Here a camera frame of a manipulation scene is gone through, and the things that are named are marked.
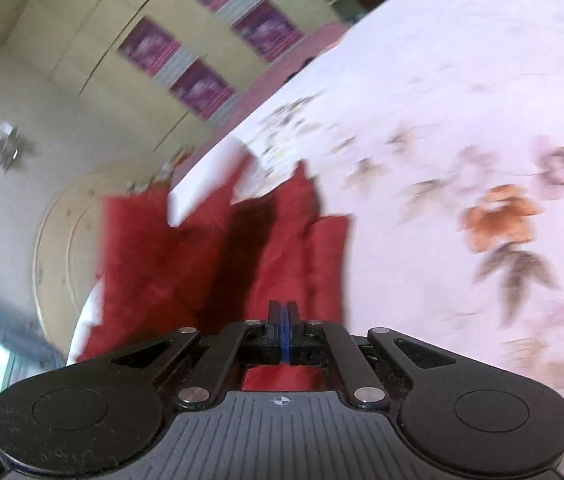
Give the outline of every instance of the red cushion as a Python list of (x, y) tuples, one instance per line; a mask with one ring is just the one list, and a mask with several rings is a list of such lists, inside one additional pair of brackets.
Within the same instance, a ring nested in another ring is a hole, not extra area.
[[(79, 360), (181, 326), (217, 333), (266, 319), (268, 302), (295, 301), (303, 319), (340, 322), (346, 217), (319, 218), (312, 181), (300, 163), (270, 194), (231, 206), (250, 158), (178, 228), (167, 224), (167, 190), (106, 200), (102, 324)], [(258, 367), (243, 389), (323, 388), (318, 370)]]
[(245, 155), (179, 228), (167, 222), (166, 185), (106, 199), (102, 323), (91, 329), (79, 361), (197, 325), (220, 261), (233, 187), (250, 160)]

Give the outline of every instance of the orange flower print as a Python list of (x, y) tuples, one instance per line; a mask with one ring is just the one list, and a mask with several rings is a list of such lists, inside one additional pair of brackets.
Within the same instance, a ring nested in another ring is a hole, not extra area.
[(469, 230), (469, 245), (474, 253), (493, 248), (500, 240), (523, 244), (534, 238), (527, 216), (540, 214), (542, 210), (523, 196), (523, 190), (515, 184), (492, 187), (478, 205), (462, 213), (460, 226)]

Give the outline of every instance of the black circular pad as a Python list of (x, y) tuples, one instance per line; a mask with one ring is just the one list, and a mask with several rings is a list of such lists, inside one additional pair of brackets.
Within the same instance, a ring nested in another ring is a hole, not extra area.
[(543, 384), (477, 363), (418, 374), (399, 424), (418, 450), (464, 474), (532, 474), (564, 453), (564, 399)]
[(52, 430), (83, 430), (102, 420), (108, 402), (97, 392), (86, 388), (55, 390), (33, 406), (33, 416)]
[(155, 439), (164, 408), (148, 383), (123, 370), (78, 375), (71, 368), (21, 381), (0, 395), (6, 462), (41, 476), (100, 474)]
[(456, 415), (474, 430), (504, 433), (527, 421), (528, 407), (524, 400), (507, 392), (476, 390), (456, 400)]

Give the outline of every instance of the metal rivet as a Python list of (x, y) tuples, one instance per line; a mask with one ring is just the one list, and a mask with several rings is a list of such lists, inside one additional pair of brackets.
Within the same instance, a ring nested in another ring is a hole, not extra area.
[(358, 388), (353, 395), (357, 400), (362, 402), (379, 402), (385, 397), (384, 392), (380, 388), (374, 388), (372, 386)]
[(177, 397), (184, 402), (194, 404), (196, 402), (204, 402), (210, 396), (211, 394), (208, 390), (204, 390), (204, 388), (199, 386), (191, 386), (190, 388), (184, 388)]

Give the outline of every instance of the bed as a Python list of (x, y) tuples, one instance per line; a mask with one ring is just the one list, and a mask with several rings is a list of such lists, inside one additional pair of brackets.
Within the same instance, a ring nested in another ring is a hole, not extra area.
[(564, 396), (564, 0), (389, 0), (194, 166), (177, 214), (237, 140), (261, 167), (247, 195), (304, 159), (323, 212), (353, 215), (351, 333)]

